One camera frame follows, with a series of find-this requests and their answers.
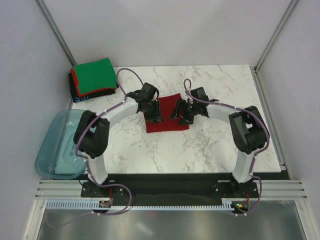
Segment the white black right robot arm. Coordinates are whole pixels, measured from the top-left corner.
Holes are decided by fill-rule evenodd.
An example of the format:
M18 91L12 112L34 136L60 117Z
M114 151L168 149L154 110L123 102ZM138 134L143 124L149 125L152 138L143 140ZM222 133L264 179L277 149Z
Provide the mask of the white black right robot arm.
M229 182L229 191L235 197L253 189L253 167L257 154L268 148L270 134L263 118L254 105L246 108L232 106L209 99L203 87L187 91L190 99L178 98L168 117L180 118L179 125L192 125L197 115L218 119L230 125L234 145L237 148L236 164Z

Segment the dark red t shirt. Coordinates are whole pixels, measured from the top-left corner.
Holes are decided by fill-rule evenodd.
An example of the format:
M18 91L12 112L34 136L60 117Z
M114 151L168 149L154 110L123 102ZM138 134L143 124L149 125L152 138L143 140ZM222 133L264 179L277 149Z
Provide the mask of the dark red t shirt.
M177 119L169 120L169 117L173 113L176 103L180 98L180 93L159 98L160 113L163 121L161 123L153 123L145 120L146 132L148 134L158 132L184 131L189 129L188 125L179 125L179 121L181 120L180 117Z

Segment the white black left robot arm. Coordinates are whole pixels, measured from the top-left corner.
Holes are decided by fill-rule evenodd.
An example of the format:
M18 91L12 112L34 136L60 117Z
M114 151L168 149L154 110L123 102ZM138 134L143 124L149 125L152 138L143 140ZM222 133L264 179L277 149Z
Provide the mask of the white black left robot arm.
M104 152L109 143L110 129L131 115L143 113L151 123L162 123L159 90L144 83L141 89L126 93L124 100L109 109L100 112L86 110L81 115L73 142L76 144L75 155L84 158L88 179L93 182L92 191L99 197L106 196L110 188L127 187L105 180L108 173L105 167Z

